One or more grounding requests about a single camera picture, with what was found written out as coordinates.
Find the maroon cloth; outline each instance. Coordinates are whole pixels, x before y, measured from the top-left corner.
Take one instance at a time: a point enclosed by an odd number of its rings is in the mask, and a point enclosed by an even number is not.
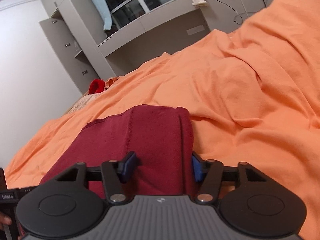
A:
[[[105,82],[102,79],[95,79],[89,86],[89,95],[101,93],[104,91]]]
[[[121,160],[135,151],[138,166],[124,190],[141,195],[194,195],[191,164],[193,132],[189,112],[181,107],[135,106],[122,114],[88,123],[41,183],[77,162],[87,167]],[[104,198],[101,182],[89,189]]]

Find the metal screw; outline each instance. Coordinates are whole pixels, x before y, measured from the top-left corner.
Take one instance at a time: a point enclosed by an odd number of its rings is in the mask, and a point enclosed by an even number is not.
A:
[[[125,195],[113,194],[113,195],[111,195],[110,200],[113,202],[122,202],[122,201],[125,201]]]
[[[213,196],[210,194],[200,194],[197,196],[197,199],[201,202],[209,202],[213,200]]]

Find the orange bed sheet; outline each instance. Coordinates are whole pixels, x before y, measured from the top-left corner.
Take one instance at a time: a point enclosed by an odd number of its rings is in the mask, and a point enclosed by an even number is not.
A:
[[[203,159],[246,161],[300,196],[300,235],[320,236],[320,0],[275,0],[235,32],[217,30],[121,77],[84,109],[49,121],[6,168],[37,185],[88,122],[140,104],[182,106]]]

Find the gray ribbed panel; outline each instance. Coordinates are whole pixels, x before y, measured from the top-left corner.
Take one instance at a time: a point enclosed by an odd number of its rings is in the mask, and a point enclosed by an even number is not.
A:
[[[254,240],[226,226],[215,209],[188,196],[135,196],[109,209],[102,222],[72,240]],[[299,240],[289,236],[283,240]],[[26,236],[24,240],[38,240]]]

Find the white sticker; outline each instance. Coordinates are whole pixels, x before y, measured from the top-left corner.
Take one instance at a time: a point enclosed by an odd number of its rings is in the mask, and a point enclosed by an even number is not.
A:
[[[191,28],[191,29],[188,29],[187,30],[187,33],[188,35],[192,35],[192,34],[195,34],[195,33],[198,33],[198,32],[202,32],[204,31],[204,26],[203,25],[199,25],[197,27],[194,27],[194,28]]]

